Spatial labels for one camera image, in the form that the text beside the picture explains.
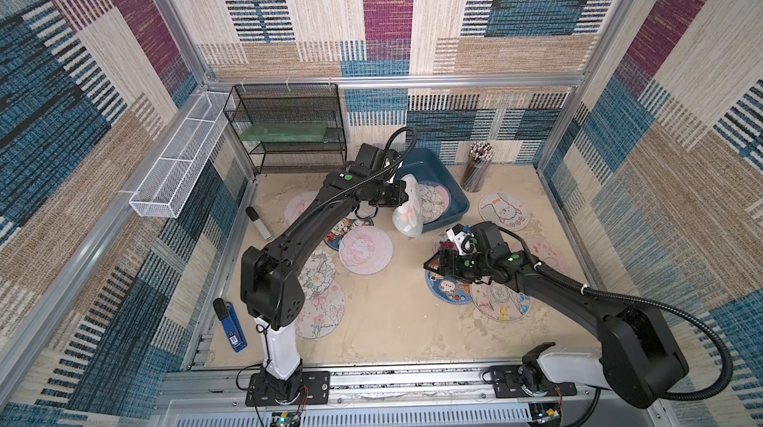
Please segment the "green bunny coaster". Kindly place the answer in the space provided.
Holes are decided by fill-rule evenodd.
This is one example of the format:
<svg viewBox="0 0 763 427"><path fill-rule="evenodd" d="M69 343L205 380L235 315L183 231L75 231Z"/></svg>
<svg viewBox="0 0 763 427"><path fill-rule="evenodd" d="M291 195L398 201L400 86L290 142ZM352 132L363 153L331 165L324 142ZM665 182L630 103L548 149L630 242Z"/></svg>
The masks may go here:
<svg viewBox="0 0 763 427"><path fill-rule="evenodd" d="M393 225L409 238L421 237L423 232L423 214L418 180L412 174L404 175L405 194L409 199L393 212Z"/></svg>

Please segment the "green flower outline coaster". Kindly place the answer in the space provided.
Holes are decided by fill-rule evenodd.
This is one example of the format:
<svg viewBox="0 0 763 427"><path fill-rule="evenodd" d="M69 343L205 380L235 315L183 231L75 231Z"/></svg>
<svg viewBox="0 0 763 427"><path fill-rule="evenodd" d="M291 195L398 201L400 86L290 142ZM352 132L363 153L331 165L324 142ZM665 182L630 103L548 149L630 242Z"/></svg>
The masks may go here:
<svg viewBox="0 0 763 427"><path fill-rule="evenodd" d="M451 195L443 184L422 182L418 185L418 191L421 197L421 212L425 224L439 220L449 210Z"/></svg>

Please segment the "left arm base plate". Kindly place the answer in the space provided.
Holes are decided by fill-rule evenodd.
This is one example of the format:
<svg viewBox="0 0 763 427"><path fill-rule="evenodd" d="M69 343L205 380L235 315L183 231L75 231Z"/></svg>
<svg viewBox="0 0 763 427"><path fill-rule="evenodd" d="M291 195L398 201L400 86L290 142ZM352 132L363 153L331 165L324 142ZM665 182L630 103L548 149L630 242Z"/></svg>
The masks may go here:
<svg viewBox="0 0 763 427"><path fill-rule="evenodd" d="M278 379L267 373L255 373L246 389L247 407L276 405L325 405L329 400L329 371L300 371L289 379Z"/></svg>

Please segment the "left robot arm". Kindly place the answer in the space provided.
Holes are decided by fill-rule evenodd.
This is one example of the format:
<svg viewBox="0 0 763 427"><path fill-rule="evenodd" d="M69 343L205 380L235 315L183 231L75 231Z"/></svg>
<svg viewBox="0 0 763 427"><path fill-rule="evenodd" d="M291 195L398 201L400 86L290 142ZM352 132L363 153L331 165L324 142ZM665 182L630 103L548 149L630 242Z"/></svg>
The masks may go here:
<svg viewBox="0 0 763 427"><path fill-rule="evenodd" d="M255 385L291 400L302 389L303 361L294 323L306 295L299 275L310 255L339 221L362 202L373 208L398 208L409 200L405 182L395 174L415 147L397 152L387 145L363 144L355 160L323 180L313 202L280 236L262 248L250 247L240 262L240 299L256 320L264 361Z"/></svg>

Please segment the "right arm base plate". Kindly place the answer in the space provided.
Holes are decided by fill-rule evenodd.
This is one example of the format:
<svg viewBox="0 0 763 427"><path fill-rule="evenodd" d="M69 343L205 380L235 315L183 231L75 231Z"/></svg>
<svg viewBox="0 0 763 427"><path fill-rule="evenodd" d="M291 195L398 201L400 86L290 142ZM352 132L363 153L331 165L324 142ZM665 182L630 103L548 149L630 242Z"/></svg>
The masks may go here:
<svg viewBox="0 0 763 427"><path fill-rule="evenodd" d="M498 399L531 398L531 397L572 397L577 395L574 383L563 382L554 384L545 377L530 387L523 375L521 365L493 365L482 374L484 383L493 387Z"/></svg>

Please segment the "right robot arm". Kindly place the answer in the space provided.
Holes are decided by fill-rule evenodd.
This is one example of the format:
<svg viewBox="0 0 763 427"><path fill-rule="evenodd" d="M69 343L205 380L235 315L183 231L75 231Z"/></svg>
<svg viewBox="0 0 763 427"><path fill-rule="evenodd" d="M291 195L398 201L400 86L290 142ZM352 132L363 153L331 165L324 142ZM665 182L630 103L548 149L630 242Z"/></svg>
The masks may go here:
<svg viewBox="0 0 763 427"><path fill-rule="evenodd" d="M673 309L640 298L598 292L554 270L526 241L512 250L510 230L493 222L449 229L448 242L425 270L466 284L484 284L541 301L594 335L598 349L576 353L548 342L523 358L530 392L574 382L615 392L628 404L647 408L669 397L689 373L689 364L665 319Z"/></svg>

